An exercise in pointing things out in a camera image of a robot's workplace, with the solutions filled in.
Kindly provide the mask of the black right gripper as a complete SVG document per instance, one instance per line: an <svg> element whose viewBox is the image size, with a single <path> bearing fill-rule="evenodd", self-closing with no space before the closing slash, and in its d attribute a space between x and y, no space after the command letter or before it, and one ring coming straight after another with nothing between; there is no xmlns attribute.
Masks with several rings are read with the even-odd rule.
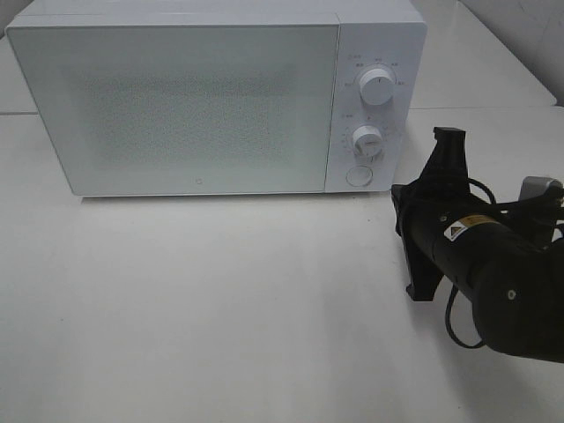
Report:
<svg viewBox="0 0 564 423"><path fill-rule="evenodd" d="M454 222L495 223L488 215L495 204L491 190L468 176L466 131L434 127L435 147L420 178L391 189L397 214L397 233L404 243L410 275L406 292L413 301L434 299L444 272L434 259L434 243Z"/></svg>

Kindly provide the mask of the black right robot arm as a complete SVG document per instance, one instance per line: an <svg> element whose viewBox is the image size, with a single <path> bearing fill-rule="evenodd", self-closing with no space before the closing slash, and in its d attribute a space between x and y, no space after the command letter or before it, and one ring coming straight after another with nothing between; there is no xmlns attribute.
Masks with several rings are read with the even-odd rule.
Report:
<svg viewBox="0 0 564 423"><path fill-rule="evenodd" d="M471 304L479 346L562 362L562 183L529 176L500 203L468 175L463 130L437 127L434 139L419 177L391 189L407 293L431 301L447 279Z"/></svg>

